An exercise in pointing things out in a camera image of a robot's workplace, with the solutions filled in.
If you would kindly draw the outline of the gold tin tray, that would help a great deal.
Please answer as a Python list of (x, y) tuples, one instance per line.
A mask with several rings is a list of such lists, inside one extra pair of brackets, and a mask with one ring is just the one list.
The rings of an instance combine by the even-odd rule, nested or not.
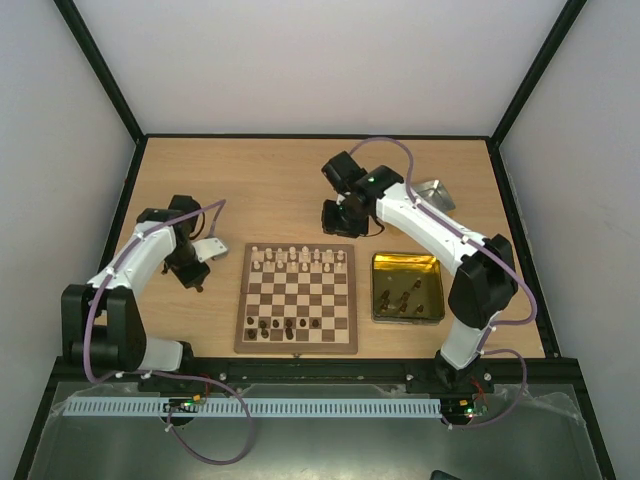
[(429, 325), (445, 316), (440, 262), (429, 254), (378, 252), (371, 264), (374, 322)]

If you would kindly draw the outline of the wooden chessboard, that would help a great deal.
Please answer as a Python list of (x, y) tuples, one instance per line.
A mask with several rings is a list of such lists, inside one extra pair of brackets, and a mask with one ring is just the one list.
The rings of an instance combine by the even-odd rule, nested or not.
[[(234, 351), (237, 354), (354, 355), (358, 352), (355, 249), (348, 244), (251, 243), (245, 248)], [(253, 325), (246, 318), (254, 319)], [(299, 327), (306, 319), (308, 326)], [(294, 338), (285, 336), (285, 320)], [(320, 320), (319, 328), (311, 321)], [(280, 328), (272, 328), (278, 320)], [(266, 321), (268, 338), (260, 335)], [(256, 330), (255, 340), (244, 331)]]

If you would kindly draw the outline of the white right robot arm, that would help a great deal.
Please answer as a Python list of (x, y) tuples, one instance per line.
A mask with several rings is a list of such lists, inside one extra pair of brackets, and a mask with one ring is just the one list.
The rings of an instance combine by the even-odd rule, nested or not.
[(336, 200), (323, 204), (323, 232), (347, 238), (369, 233), (375, 220), (400, 230), (434, 255), (453, 276), (450, 332), (434, 358), (438, 384), (460, 390), (471, 379), (489, 324), (518, 291), (511, 243), (467, 229), (421, 199), (399, 173), (387, 166), (368, 172), (347, 152), (321, 169)]

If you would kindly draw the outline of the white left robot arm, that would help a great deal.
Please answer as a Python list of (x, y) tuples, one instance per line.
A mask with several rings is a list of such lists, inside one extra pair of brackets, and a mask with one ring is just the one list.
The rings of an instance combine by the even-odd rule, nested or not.
[(147, 335), (137, 304), (158, 267), (186, 289), (203, 290), (210, 273), (192, 239), (203, 213), (191, 196), (175, 195), (165, 209), (147, 208), (134, 232), (111, 262), (84, 284), (71, 284), (61, 296), (62, 352), (81, 366), (90, 381), (95, 367), (116, 372), (180, 369), (192, 354), (184, 341)]

